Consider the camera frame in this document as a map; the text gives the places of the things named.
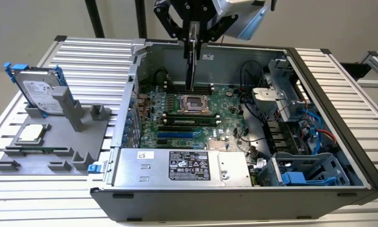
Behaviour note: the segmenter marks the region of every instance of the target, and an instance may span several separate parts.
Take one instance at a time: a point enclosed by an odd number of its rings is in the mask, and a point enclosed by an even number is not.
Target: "white label sticker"
[[[195,121],[184,121],[184,120],[175,120],[175,123],[177,124],[195,124]]]
[[[139,151],[137,159],[153,159],[153,151]]]
[[[59,101],[52,97],[52,86],[41,81],[23,81],[29,96],[40,110],[49,114],[63,114]]]
[[[212,55],[212,54],[204,54],[204,55],[203,55],[203,59],[204,59],[204,60],[213,60],[213,59],[215,59],[215,55]]]

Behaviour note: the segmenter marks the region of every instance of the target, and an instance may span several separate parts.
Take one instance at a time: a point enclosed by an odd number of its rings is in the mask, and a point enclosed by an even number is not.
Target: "robotic arm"
[[[183,19],[177,25],[169,14],[171,5]],[[187,90],[193,89],[196,61],[201,45],[215,42],[225,34],[249,40],[266,11],[265,0],[157,0],[155,13],[172,38],[184,43],[184,59],[188,59]]]

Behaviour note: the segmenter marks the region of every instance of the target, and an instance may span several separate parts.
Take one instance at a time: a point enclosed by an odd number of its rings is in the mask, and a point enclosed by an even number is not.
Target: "motherboard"
[[[141,148],[249,150],[238,140],[246,124],[236,88],[213,86],[188,94],[153,86],[140,98]]]

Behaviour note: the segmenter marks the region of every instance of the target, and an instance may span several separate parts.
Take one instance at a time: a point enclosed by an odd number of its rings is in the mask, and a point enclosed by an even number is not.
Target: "gray wall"
[[[149,38],[171,39],[153,14],[155,0],[145,1]],[[97,0],[97,5],[107,37],[137,37],[135,1]],[[3,63],[35,65],[56,35],[95,36],[84,0],[0,0],[3,106],[16,91]],[[227,37],[225,43],[241,42]],[[378,0],[278,0],[249,44],[329,48],[341,61],[358,61],[368,50],[378,51]],[[369,93],[378,102],[378,89]]]

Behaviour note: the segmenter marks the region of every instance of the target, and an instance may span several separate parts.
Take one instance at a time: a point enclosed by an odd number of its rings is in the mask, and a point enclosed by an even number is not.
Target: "power supply label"
[[[169,179],[173,181],[209,181],[208,152],[169,152]]]

